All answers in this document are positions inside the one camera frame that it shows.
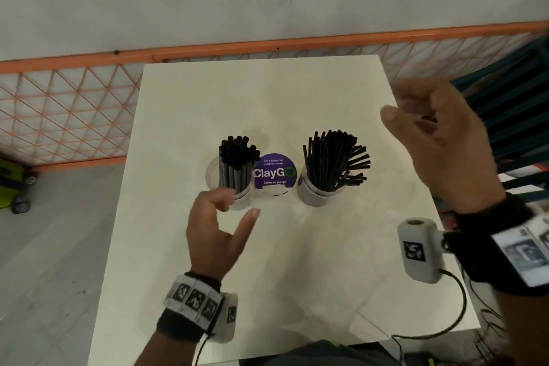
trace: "forearm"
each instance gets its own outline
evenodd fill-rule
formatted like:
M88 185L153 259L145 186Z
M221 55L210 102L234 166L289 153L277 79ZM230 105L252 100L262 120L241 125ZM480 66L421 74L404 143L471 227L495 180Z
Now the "forearm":
M177 341L155 331L135 366L190 366L196 343Z
M549 297L519 297L496 291L496 298L520 364L549 364Z

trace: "purple sticker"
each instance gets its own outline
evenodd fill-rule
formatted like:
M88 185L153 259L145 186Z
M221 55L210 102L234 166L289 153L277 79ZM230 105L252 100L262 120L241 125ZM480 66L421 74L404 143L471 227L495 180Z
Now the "purple sticker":
M254 169L255 187L284 185L292 188L298 178L298 172L290 158L282 154L267 154L261 157Z

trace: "cup of straws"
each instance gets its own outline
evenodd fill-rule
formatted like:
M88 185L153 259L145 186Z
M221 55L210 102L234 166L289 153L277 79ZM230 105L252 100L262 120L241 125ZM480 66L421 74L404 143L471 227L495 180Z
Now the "cup of straws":
M234 196L235 210L246 208L250 204L250 190L253 184L253 170L257 161L261 159L261 152L255 145L248 146L249 138L247 136L229 136L221 141L219 147L219 157L217 161L218 182L212 179L215 169L210 170L210 188L227 187L236 191Z
M347 186L366 181L364 172L370 168L366 147L357 145L358 138L341 130L315 132L309 147L303 145L305 167L298 180L298 196L312 207L322 207Z

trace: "left hand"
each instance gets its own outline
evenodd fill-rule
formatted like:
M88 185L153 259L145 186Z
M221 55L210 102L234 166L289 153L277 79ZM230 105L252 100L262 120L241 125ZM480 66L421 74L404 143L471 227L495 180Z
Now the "left hand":
M260 210L252 208L240 220L234 234L219 230L217 210L227 211L235 191L216 188L202 191L194 201L187 225L190 270L221 282L236 263L254 228Z

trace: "green object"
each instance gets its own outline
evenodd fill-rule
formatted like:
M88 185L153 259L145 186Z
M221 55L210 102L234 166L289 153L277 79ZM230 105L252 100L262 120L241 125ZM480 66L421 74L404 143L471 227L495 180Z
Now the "green object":
M29 211L25 192L35 182L36 175L27 168L0 157L0 208L10 207L15 214Z

